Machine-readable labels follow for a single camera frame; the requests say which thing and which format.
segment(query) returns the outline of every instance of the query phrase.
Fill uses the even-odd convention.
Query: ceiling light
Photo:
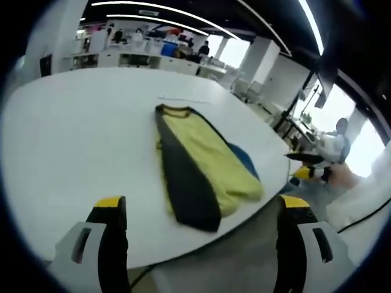
[[[299,3],[301,5],[301,7],[303,8],[304,13],[310,23],[313,35],[315,36],[316,44],[318,45],[319,54],[320,54],[320,56],[322,56],[323,51],[324,51],[322,38],[320,36],[319,29],[318,29],[318,26],[316,25],[315,19],[312,15],[311,9],[305,0],[299,0]]]
[[[155,20],[155,21],[160,21],[161,23],[168,23],[172,24],[174,26],[180,26],[185,29],[189,29],[194,32],[198,32],[199,34],[209,36],[206,32],[200,31],[199,29],[195,29],[190,26],[185,26],[184,24],[176,23],[174,21],[169,21],[169,20],[162,20],[161,18],[156,18],[156,17],[150,17],[150,16],[142,16],[142,15],[126,15],[126,14],[107,14],[107,17],[125,17],[125,18],[141,18],[143,20]]]
[[[218,26],[217,24],[214,24],[204,18],[201,18],[197,15],[194,15],[194,14],[191,14],[191,13],[188,13],[188,12],[185,12],[185,11],[182,11],[182,10],[179,10],[179,9],[175,9],[175,8],[171,8],[171,7],[168,7],[168,6],[163,6],[163,5],[157,5],[157,4],[152,4],[152,3],[144,3],[144,2],[134,2],[134,1],[107,1],[107,2],[98,2],[98,3],[92,3],[91,6],[98,6],[98,5],[111,5],[111,4],[133,4],[133,5],[144,5],[144,6],[150,6],[150,7],[155,7],[155,8],[160,8],[160,9],[166,9],[166,10],[170,10],[170,11],[173,11],[173,12],[177,12],[177,13],[181,13],[181,14],[184,14],[186,16],[189,16],[189,17],[193,17],[199,21],[203,21],[204,23],[207,23],[209,24],[210,26],[213,26],[215,27],[216,29],[219,29],[220,31],[222,32],[225,32],[227,35],[233,37],[234,39],[236,40],[240,40],[240,38],[231,33],[230,31],[224,29],[223,27],[220,27]]]
[[[258,14],[258,12],[256,12],[253,8],[251,8],[247,3],[245,3],[243,0],[237,0],[240,4],[242,4],[243,6],[245,6],[245,8],[247,8],[248,10],[250,10],[252,12],[252,14],[254,14],[260,21],[263,22],[263,24],[274,34],[274,36],[278,39],[278,41],[280,41],[281,45],[285,48],[287,54],[289,55],[289,57],[292,57],[292,53],[291,51],[288,49],[288,46],[282,41],[282,39],[280,38],[279,35],[277,35],[277,33],[275,32],[275,30],[270,26],[270,24],[268,24],[268,22],[266,20],[263,19],[262,16],[260,16]]]

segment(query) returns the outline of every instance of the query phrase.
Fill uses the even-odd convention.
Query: ceiling
[[[261,15],[288,46],[297,62],[311,68],[318,55],[318,47],[307,17],[298,0],[244,0]],[[168,10],[138,5],[90,4],[83,17],[89,22],[106,21],[107,14],[138,14],[139,9],[159,12],[159,18],[175,21],[198,29],[209,25]],[[255,32],[271,38],[281,46],[275,35],[237,0],[148,0],[195,14],[224,28]],[[307,0],[316,20],[325,48],[333,48],[339,69],[355,80],[383,111],[385,117],[391,103],[390,87],[379,89],[381,80],[391,77],[387,42],[391,21],[386,1],[370,0]],[[389,95],[389,102],[382,94]]]

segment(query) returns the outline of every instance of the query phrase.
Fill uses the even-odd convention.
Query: white table
[[[172,100],[178,98],[187,101]],[[262,200],[243,202],[222,219],[217,233],[181,226],[166,211],[155,151],[154,108],[161,103],[202,113],[251,156],[261,178]],[[10,208],[27,243],[44,259],[53,259],[55,244],[104,197],[126,196],[127,263],[133,268],[216,240],[287,181],[285,143],[245,104],[203,78],[140,68],[56,74],[19,88],[3,119],[1,159]]]

